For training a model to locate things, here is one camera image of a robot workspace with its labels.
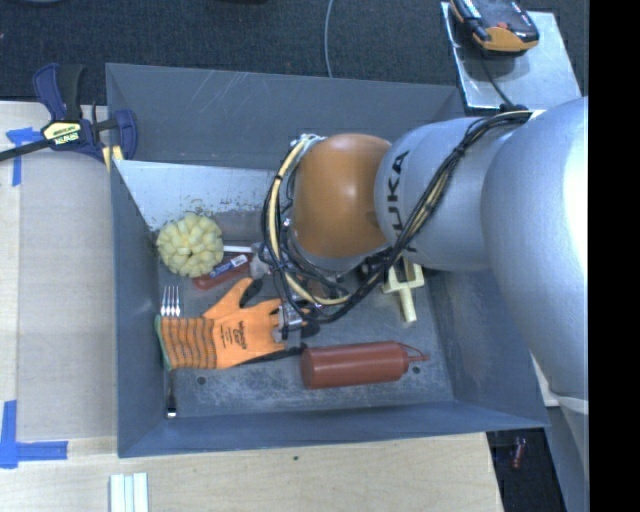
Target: fork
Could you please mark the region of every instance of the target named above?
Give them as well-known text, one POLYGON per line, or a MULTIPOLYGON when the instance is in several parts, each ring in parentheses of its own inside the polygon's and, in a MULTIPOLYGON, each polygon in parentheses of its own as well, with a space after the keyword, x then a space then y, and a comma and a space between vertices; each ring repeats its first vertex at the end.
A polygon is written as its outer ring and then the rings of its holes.
MULTIPOLYGON (((161 316, 180 316, 180 287, 165 286, 162 292, 162 304, 160 305, 161 316)), ((168 419, 178 415, 177 402, 174 393, 175 376, 174 370, 169 372, 169 386, 167 389, 165 416, 168 419)))
POLYGON ((165 286, 160 305, 161 316, 180 316, 180 287, 165 286))

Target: work glove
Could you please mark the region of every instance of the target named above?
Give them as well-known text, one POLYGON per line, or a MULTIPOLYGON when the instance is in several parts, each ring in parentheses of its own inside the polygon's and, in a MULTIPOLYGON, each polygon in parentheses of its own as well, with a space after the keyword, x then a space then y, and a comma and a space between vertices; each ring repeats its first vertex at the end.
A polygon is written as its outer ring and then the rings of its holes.
POLYGON ((284 350, 275 341, 280 299, 256 306, 240 306, 242 296, 253 283, 241 279, 212 308, 199 318, 157 315, 155 328, 167 370, 177 368, 224 369, 250 359, 284 350))

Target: blue tape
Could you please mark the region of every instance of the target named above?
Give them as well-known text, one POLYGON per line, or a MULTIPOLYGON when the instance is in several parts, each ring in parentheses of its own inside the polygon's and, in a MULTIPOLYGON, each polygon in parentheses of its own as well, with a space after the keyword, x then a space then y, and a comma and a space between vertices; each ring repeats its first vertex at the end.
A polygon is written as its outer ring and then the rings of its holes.
MULTIPOLYGON (((17 130, 9 130, 7 137, 13 144, 18 147, 22 144, 28 144, 30 142, 38 142, 42 140, 42 134, 34 130, 33 128, 18 128, 17 130)), ((11 186, 16 187, 20 185, 22 181, 22 159, 17 156, 13 159, 13 178, 11 179, 11 186)))
POLYGON ((38 443, 19 443, 16 441, 16 406, 15 400, 4 403, 2 438, 0 439, 0 468, 15 469, 22 461, 67 460, 68 441, 38 443))

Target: red object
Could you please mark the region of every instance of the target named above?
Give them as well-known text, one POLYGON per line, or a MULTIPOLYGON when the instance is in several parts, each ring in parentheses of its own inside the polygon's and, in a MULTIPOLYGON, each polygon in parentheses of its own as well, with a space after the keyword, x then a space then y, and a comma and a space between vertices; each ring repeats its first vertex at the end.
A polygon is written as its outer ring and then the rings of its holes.
MULTIPOLYGON (((236 258, 237 256, 238 256, 237 254, 234 254, 232 256, 224 258, 218 266, 225 265, 226 263, 236 258)), ((237 267, 231 267, 229 270, 226 270, 223 273, 216 275, 215 277, 211 277, 211 274, 204 274, 199 277, 194 277, 191 280, 193 282, 193 285, 196 288, 199 288, 200 290, 209 290, 214 286, 218 286, 219 284, 222 284, 228 281, 229 279, 233 279, 239 276, 242 276, 242 277, 248 276, 249 263, 251 262, 251 258, 253 255, 246 254, 245 256, 247 257, 246 263, 243 263, 237 267)))
POLYGON ((376 341, 335 347, 307 348, 300 356, 300 372, 307 389, 393 382, 409 369, 409 363, 426 361, 416 350, 397 341, 376 341))

